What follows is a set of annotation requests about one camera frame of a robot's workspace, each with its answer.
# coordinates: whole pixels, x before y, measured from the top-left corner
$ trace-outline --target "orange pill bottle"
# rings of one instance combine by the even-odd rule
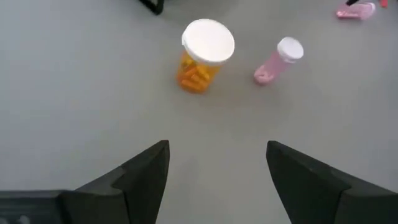
[[[182,34],[184,51],[177,72],[178,84],[191,93],[203,93],[232,56],[231,32],[211,19],[191,22]]]

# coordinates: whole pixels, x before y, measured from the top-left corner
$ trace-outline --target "pink pill bottle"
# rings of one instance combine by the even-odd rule
[[[254,73],[254,81],[259,85],[272,82],[279,74],[304,56],[300,42],[291,37],[283,38],[277,50]]]

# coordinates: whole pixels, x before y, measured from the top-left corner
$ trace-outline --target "gray table surface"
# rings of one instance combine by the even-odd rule
[[[135,0],[0,1],[0,189],[74,189],[169,139],[158,223],[289,223],[264,157],[275,139],[398,191],[398,4],[365,22],[338,21],[339,4],[169,0],[155,17]],[[236,51],[191,95],[175,72],[199,18]],[[256,86],[287,35],[304,58]]]

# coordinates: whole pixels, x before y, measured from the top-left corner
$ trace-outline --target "white bottle cap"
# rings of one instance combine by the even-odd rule
[[[182,34],[182,45],[192,59],[207,65],[221,65],[235,49],[231,32],[211,19],[191,22]]]
[[[304,56],[304,49],[300,42],[291,37],[283,38],[278,44],[278,53],[288,63],[295,63]]]

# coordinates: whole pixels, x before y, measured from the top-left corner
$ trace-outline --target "pink object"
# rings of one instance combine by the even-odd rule
[[[340,7],[336,15],[340,19],[368,19],[374,14],[376,6],[371,2],[356,3],[352,6],[344,5]]]
[[[388,0],[380,0],[380,5],[381,5],[381,7],[387,7],[388,6]]]
[[[298,40],[291,37],[283,38],[277,50],[256,70],[254,80],[260,85],[270,83],[303,55],[304,50]]]

